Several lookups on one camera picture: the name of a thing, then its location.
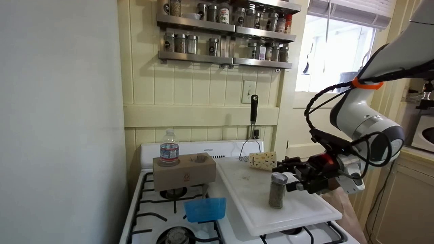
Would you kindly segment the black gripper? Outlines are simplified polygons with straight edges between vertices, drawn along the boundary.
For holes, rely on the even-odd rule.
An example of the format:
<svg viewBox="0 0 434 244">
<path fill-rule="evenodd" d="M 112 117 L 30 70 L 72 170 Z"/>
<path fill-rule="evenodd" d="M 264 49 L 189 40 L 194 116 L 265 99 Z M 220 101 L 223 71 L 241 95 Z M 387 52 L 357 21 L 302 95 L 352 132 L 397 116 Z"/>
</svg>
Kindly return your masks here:
<svg viewBox="0 0 434 244">
<path fill-rule="evenodd" d="M 288 193 L 307 190 L 310 194 L 321 194 L 340 188 L 341 167 L 330 155 L 311 156 L 303 163 L 300 158 L 285 158 L 277 163 L 273 173 L 293 173 L 296 167 L 300 182 L 287 184 Z"/>
</svg>

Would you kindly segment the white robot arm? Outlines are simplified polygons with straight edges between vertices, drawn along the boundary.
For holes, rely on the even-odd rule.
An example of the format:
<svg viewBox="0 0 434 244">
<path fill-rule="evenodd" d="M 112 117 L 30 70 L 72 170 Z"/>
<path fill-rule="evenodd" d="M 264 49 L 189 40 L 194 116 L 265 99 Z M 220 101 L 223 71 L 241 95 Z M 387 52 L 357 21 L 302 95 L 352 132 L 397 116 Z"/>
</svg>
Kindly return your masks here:
<svg viewBox="0 0 434 244">
<path fill-rule="evenodd" d="M 337 184 L 348 193 L 365 189 L 371 169 L 394 163 L 406 143 L 405 129 L 372 106 L 375 95 L 391 82 L 430 79 L 434 71 L 434 0 L 421 0 L 406 29 L 390 44 L 379 48 L 357 75 L 334 89 L 330 124 L 342 135 L 319 129 L 312 114 L 318 101 L 311 99 L 304 120 L 311 140 L 325 148 L 306 160 L 287 158 L 274 175 L 291 174 L 287 192 L 326 193 Z"/>
</svg>

